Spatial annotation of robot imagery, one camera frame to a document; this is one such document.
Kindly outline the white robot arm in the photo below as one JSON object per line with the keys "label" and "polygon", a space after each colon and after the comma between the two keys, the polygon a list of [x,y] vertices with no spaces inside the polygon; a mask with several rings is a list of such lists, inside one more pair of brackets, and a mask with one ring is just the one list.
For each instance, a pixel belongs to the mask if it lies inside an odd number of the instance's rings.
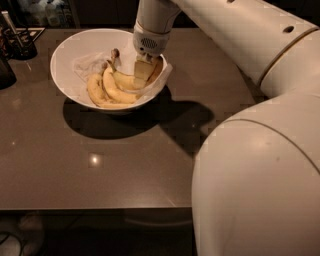
{"label": "white robot arm", "polygon": [[140,0],[137,52],[157,56],[184,12],[267,96],[196,156],[198,256],[320,256],[318,26],[264,0]]}

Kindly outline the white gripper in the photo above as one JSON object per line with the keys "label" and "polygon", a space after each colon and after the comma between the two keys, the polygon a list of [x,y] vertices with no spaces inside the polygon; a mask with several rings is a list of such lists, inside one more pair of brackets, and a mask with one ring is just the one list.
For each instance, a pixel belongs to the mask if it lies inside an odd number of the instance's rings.
{"label": "white gripper", "polygon": [[133,45],[140,55],[134,63],[134,88],[142,89],[153,74],[157,60],[166,49],[170,28],[166,23],[155,23],[150,28],[136,21],[133,32]]}

